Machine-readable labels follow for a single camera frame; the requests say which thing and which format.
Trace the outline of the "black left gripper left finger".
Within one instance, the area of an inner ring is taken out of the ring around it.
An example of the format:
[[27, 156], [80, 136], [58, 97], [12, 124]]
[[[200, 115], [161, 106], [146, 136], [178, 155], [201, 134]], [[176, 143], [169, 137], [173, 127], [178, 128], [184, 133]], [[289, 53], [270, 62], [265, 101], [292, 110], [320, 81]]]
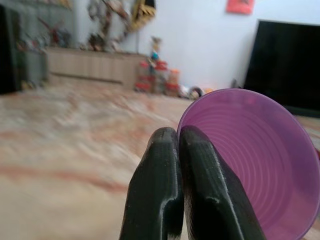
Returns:
[[184, 219], [184, 193], [178, 136], [157, 129], [128, 185], [121, 240], [178, 240]]

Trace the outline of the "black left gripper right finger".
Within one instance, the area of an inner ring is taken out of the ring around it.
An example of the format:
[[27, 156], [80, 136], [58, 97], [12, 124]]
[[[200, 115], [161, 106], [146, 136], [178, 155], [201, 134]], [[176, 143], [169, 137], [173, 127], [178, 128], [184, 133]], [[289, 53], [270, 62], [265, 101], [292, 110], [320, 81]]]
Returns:
[[240, 179], [199, 128], [181, 129], [179, 160], [190, 240], [266, 238]]

